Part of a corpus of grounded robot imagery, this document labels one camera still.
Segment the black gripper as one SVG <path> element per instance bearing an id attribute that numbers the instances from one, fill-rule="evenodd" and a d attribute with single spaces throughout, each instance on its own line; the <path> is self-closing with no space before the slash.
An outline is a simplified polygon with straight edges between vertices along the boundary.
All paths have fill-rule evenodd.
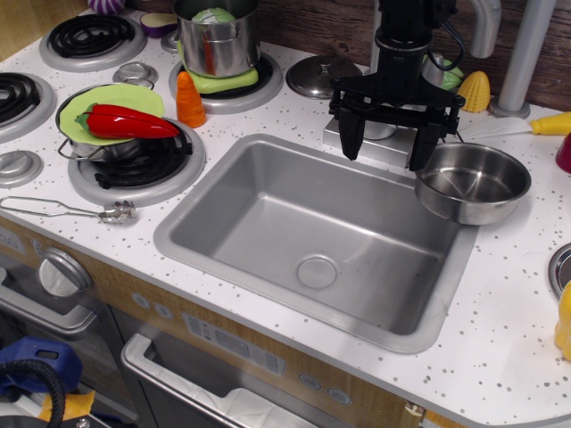
<path id="1" fill-rule="evenodd" d="M 350 161 L 357 159 L 366 120 L 416 128 L 411 171 L 425 167 L 440 138 L 456 133 L 459 110 L 465 104 L 462 96 L 432 85 L 423 76 L 402 83 L 374 73 L 334 78 L 331 87 L 329 112 L 338 119 L 343 155 Z"/>

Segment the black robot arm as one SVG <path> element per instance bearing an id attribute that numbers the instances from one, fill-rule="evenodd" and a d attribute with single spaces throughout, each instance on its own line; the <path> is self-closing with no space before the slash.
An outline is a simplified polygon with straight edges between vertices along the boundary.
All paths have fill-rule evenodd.
<path id="1" fill-rule="evenodd" d="M 445 29 L 463 46 L 446 23 L 458 9 L 454 1 L 381 1 L 378 10 L 377 71 L 334 78 L 329 112 L 338 121 L 343 154 L 352 161 L 368 121 L 415 129 L 409 169 L 416 171 L 425 167 L 439 140 L 456 133 L 459 110 L 466 102 L 422 75 L 424 58 L 433 56 L 434 30 Z"/>

